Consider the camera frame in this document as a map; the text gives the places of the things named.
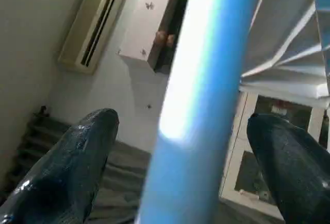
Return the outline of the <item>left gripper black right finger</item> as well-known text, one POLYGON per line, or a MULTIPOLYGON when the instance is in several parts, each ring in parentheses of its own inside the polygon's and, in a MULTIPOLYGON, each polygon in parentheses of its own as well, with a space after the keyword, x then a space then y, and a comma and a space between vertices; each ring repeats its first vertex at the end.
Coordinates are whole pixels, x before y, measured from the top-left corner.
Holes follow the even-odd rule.
POLYGON ((246 133, 285 223, 329 223, 329 152, 272 114, 252 114, 246 133))

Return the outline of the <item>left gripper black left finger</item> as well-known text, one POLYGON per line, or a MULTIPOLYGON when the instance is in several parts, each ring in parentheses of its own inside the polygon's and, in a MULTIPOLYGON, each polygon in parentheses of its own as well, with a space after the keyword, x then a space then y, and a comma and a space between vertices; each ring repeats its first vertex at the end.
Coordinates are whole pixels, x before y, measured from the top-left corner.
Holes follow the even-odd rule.
POLYGON ((110 108, 71 125, 1 205, 1 223, 85 223, 118 127, 110 108))

